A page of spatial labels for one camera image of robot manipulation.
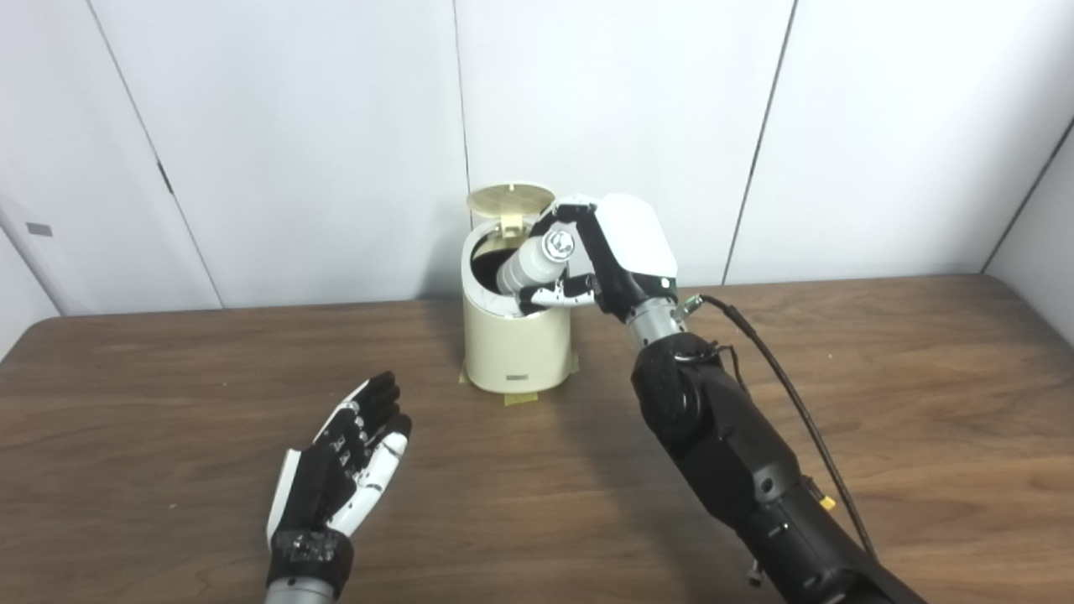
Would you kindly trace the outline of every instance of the white wall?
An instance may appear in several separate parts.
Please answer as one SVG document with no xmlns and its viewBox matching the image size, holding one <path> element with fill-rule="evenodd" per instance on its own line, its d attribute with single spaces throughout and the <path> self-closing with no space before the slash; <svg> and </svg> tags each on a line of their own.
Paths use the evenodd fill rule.
<svg viewBox="0 0 1074 604">
<path fill-rule="evenodd" d="M 84 2 L 0 2 L 0 220 L 67 314 L 219 306 Z"/>
<path fill-rule="evenodd" d="M 1074 344 L 1074 138 L 1041 178 L 988 267 Z"/>
<path fill-rule="evenodd" d="M 635 195 L 719 283 L 790 4 L 459 0 L 470 184 Z"/>
<path fill-rule="evenodd" d="M 458 287 L 450 0 L 93 0 L 227 306 Z"/>
<path fill-rule="evenodd" d="M 728 283 L 979 271 L 1072 63 L 1065 0 L 803 0 Z"/>
<path fill-rule="evenodd" d="M 504 181 L 648 199 L 683 285 L 981 270 L 1074 107 L 1074 4 L 801 0 L 734 240 L 790 9 L 0 3 L 0 220 L 66 313 L 449 293 Z"/>
<path fill-rule="evenodd" d="M 0 360 L 31 325 L 56 316 L 56 306 L 0 231 Z"/>
</svg>

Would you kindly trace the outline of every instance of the black wrist band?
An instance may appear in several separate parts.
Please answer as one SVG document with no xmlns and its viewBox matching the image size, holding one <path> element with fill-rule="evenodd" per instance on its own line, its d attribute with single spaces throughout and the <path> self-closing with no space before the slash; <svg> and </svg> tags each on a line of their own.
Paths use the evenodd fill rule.
<svg viewBox="0 0 1074 604">
<path fill-rule="evenodd" d="M 276 531 L 265 587 L 278 579 L 311 577 L 332 586 L 338 600 L 353 562 L 354 547 L 338 531 Z"/>
</svg>

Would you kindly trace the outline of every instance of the robotic hand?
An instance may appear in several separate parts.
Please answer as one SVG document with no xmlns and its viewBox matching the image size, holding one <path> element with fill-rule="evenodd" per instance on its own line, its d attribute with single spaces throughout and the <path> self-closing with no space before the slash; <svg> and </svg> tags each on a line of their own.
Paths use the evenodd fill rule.
<svg viewBox="0 0 1074 604">
<path fill-rule="evenodd" d="M 560 222 L 576 225 L 594 273 L 541 283 L 548 272 L 527 272 L 532 263 L 522 257 L 531 242 L 548 240 Z M 751 583 L 759 585 L 767 575 L 790 604 L 924 604 L 828 514 L 822 504 L 827 498 L 802 475 L 794 451 L 741 379 L 724 370 L 721 348 L 686 330 L 685 318 L 702 300 L 720 306 L 800 402 L 734 306 L 708 297 L 679 303 L 678 267 L 648 203 L 622 195 L 558 199 L 502 272 L 511 273 L 498 281 L 502 293 L 517 296 L 520 306 L 595 302 L 627 326 L 640 349 L 630 380 L 641 416 L 709 514 L 734 529 L 753 553 Z M 829 462 L 819 438 L 817 446 Z"/>
<path fill-rule="evenodd" d="M 288 449 L 268 513 L 265 604 L 332 604 L 350 576 L 350 535 L 392 479 L 410 436 L 395 375 L 366 380 L 311 446 Z"/>
</svg>

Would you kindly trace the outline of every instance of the yellow tape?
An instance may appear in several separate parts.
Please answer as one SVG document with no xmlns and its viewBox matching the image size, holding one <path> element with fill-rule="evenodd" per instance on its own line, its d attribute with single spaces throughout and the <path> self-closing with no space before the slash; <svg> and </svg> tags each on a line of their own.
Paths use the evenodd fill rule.
<svg viewBox="0 0 1074 604">
<path fill-rule="evenodd" d="M 508 407 L 519 403 L 528 403 L 537 400 L 537 392 L 522 392 L 520 394 L 504 394 L 504 406 Z"/>
</svg>

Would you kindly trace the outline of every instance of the white robotic hand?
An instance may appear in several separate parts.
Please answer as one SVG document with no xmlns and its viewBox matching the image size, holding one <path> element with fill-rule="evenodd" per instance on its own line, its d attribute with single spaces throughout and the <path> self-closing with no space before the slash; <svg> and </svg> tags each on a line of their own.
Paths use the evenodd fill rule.
<svg viewBox="0 0 1074 604">
<path fill-rule="evenodd" d="M 350 575 L 350 535 L 391 481 L 410 437 L 395 375 L 366 380 L 304 450 L 284 457 L 268 513 L 266 602 L 333 602 Z"/>
</svg>

